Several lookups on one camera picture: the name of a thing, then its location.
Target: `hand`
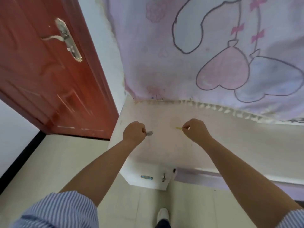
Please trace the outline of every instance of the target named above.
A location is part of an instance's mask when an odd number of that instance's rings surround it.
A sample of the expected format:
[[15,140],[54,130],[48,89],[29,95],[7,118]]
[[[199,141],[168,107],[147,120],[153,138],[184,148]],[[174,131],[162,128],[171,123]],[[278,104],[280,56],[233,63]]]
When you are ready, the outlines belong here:
[[183,125],[182,130],[188,138],[200,146],[213,140],[205,126],[205,123],[198,119],[193,118],[187,121]]
[[143,123],[132,122],[124,130],[123,141],[131,142],[136,147],[145,139],[146,132]]

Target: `red wooden door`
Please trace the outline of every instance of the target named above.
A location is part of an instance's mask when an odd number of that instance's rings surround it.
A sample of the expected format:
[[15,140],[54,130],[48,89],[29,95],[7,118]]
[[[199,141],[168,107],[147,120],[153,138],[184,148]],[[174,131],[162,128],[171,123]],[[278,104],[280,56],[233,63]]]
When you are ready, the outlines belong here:
[[[41,39],[60,35],[56,18],[67,24],[82,62],[65,42]],[[110,138],[118,113],[78,38],[61,0],[0,0],[0,91],[51,133]]]

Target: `pant leg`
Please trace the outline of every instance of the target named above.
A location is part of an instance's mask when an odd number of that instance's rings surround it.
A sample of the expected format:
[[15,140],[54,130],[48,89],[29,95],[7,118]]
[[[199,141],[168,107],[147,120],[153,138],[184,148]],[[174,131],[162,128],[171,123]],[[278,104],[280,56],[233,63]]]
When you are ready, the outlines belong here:
[[171,228],[171,226],[166,219],[162,219],[157,223],[155,228]]

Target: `striped sleeve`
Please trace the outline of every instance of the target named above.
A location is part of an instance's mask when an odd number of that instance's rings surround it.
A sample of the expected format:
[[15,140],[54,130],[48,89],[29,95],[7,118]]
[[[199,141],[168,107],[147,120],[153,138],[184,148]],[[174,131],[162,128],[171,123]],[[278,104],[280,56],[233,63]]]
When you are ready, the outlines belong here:
[[11,228],[98,228],[97,208],[77,191],[51,193],[31,206]]
[[304,209],[289,212],[277,228],[304,228]]

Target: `pink bow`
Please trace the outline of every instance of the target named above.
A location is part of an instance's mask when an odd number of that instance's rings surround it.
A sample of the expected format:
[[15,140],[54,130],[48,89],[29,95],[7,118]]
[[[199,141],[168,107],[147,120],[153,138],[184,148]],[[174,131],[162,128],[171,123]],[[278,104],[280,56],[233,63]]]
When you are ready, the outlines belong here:
[[259,7],[259,5],[266,3],[267,0],[253,0],[252,3],[250,3],[250,11],[253,11],[255,8]]
[[251,43],[255,42],[256,40],[258,40],[259,38],[264,38],[265,36],[265,30],[262,30],[261,32],[259,32],[257,35],[252,36],[251,38]]
[[244,23],[241,24],[239,27],[234,26],[234,27],[232,28],[232,31],[231,31],[231,34],[230,34],[230,35],[232,35],[232,34],[238,32],[238,31],[243,31],[243,30],[244,30]]

